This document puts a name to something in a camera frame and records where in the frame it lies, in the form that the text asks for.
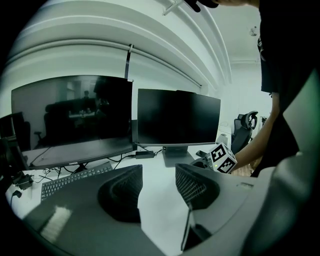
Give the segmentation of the person's black clothed body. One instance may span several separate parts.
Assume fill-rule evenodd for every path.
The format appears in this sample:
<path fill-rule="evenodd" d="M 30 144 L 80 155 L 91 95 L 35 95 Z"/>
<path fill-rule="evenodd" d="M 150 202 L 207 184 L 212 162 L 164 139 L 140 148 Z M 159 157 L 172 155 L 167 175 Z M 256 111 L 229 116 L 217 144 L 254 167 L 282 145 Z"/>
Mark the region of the person's black clothed body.
<path fill-rule="evenodd" d="M 320 0 L 183 1 L 197 13 L 201 6 L 259 11 L 261 90 L 279 93 L 279 115 L 252 176 L 299 152 L 320 157 Z"/>

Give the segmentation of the small black monitor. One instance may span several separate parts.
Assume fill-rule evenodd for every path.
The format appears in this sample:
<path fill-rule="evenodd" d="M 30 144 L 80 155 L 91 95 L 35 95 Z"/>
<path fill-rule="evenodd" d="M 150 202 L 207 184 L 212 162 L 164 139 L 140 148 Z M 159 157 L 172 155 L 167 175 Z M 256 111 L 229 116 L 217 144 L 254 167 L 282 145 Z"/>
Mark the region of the small black monitor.
<path fill-rule="evenodd" d="M 12 174 L 30 169 L 28 158 L 23 155 L 31 149 L 30 133 L 30 123 L 24 120 L 22 112 L 0 118 L 0 151 Z"/>

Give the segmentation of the black office chair with headrest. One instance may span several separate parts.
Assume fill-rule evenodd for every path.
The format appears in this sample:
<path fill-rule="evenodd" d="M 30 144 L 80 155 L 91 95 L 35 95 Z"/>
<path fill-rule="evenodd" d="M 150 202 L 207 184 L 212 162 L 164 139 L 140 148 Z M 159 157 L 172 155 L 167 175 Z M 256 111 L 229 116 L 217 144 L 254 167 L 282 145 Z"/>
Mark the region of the black office chair with headrest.
<path fill-rule="evenodd" d="M 234 131 L 231 135 L 231 151 L 234 155 L 252 139 L 253 130 L 258 123 L 257 115 L 257 111 L 250 111 L 246 114 L 239 114 L 234 120 Z"/>

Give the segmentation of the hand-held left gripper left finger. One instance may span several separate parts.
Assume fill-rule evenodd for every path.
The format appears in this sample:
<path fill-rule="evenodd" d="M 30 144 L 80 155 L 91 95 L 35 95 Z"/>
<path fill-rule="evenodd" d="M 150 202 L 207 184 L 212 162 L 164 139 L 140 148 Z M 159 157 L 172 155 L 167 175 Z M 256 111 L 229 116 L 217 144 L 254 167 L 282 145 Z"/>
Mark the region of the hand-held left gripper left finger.
<path fill-rule="evenodd" d="M 119 222 L 140 223 L 138 201 L 143 188 L 143 166 L 131 165 L 110 173 L 114 176 L 98 190 L 100 206 Z"/>

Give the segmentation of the white roller blind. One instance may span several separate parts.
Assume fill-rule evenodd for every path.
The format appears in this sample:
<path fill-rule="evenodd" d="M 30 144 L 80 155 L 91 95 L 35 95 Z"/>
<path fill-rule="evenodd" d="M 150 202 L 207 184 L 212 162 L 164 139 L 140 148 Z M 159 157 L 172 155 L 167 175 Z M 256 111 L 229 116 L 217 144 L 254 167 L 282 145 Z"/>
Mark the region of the white roller blind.
<path fill-rule="evenodd" d="M 0 118 L 9 115 L 11 92 L 23 85 L 64 76 L 128 77 L 136 88 L 206 93 L 207 83 L 172 45 L 146 39 L 127 43 L 102 39 L 17 40 L 0 75 Z"/>

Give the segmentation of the black full-size keyboard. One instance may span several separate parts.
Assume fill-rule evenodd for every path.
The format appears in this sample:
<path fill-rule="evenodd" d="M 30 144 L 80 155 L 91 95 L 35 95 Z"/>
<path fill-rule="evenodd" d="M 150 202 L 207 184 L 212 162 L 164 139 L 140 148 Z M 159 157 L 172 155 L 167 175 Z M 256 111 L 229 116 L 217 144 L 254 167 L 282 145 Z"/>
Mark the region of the black full-size keyboard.
<path fill-rule="evenodd" d="M 94 168 L 85 169 L 83 171 L 70 174 L 66 177 L 58 178 L 53 181 L 44 182 L 41 185 L 41 193 L 40 193 L 40 201 L 46 200 L 48 197 L 52 196 L 57 191 L 61 190 L 68 184 L 73 182 L 77 182 L 79 180 L 100 175 L 109 171 L 112 171 L 113 167 L 111 163 L 108 161 L 104 164 L 98 165 Z"/>

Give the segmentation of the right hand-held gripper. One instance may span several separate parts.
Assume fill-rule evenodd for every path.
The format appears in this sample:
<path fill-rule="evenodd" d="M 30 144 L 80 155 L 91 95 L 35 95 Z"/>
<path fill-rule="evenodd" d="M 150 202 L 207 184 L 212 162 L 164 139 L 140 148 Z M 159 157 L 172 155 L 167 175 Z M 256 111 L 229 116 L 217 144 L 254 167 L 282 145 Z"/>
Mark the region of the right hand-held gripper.
<path fill-rule="evenodd" d="M 216 143 L 213 148 L 205 155 L 205 158 L 195 159 L 191 166 L 202 169 L 209 167 L 219 173 L 229 174 L 236 166 L 237 161 L 232 151 L 223 143 Z"/>

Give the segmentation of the large curved black monitor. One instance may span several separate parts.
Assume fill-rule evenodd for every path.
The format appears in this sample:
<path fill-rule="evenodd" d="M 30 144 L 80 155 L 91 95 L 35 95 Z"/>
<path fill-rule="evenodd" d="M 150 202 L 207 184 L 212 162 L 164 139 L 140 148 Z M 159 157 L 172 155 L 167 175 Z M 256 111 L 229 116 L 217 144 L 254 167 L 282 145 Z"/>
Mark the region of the large curved black monitor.
<path fill-rule="evenodd" d="M 80 165 L 133 149 L 133 82 L 72 75 L 11 91 L 16 139 L 29 169 Z"/>

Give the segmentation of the flat black monitor with stand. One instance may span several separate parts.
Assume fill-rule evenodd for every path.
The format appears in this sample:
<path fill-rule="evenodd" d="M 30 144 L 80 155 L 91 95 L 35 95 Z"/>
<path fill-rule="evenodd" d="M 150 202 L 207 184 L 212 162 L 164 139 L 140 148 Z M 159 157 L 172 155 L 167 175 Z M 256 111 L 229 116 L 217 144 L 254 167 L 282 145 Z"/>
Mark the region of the flat black monitor with stand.
<path fill-rule="evenodd" d="M 190 164 L 189 146 L 216 141 L 221 100 L 182 90 L 144 89 L 137 96 L 137 142 L 164 147 L 164 164 Z"/>

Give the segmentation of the person's right forearm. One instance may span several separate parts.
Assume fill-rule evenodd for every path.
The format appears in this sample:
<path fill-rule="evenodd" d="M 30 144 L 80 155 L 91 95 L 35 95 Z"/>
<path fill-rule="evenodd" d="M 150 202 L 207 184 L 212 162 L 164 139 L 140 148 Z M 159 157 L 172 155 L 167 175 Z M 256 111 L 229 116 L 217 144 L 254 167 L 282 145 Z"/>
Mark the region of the person's right forearm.
<path fill-rule="evenodd" d="M 253 140 L 250 143 L 248 143 L 242 150 L 235 154 L 237 164 L 232 170 L 233 172 L 239 168 L 242 168 L 250 164 L 252 161 L 261 158 L 264 155 L 273 125 L 280 113 L 279 93 L 272 92 L 271 98 L 272 106 L 269 117 L 267 118 L 259 132 L 256 134 L 256 136 L 253 138 Z"/>

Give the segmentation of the white ceiling hanging bar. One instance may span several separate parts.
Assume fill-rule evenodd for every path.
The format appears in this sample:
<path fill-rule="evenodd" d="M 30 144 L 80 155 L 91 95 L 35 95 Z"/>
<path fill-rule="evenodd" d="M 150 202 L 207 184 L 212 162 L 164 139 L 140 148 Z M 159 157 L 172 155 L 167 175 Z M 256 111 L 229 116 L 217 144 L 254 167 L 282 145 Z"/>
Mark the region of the white ceiling hanging bar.
<path fill-rule="evenodd" d="M 174 11 L 181 4 L 180 0 L 170 0 L 170 5 L 162 12 L 163 16 L 166 16 L 170 12 Z"/>

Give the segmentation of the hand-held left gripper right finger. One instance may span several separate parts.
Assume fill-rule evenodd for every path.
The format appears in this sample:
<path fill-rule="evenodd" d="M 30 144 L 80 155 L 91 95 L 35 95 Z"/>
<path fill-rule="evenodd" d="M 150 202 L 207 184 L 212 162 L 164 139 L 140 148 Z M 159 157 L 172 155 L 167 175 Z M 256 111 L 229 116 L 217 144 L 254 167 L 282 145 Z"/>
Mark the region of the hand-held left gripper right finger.
<path fill-rule="evenodd" d="M 175 165 L 175 185 L 191 210 L 208 208 L 220 194 L 220 186 L 205 176 L 209 171 L 189 164 Z"/>

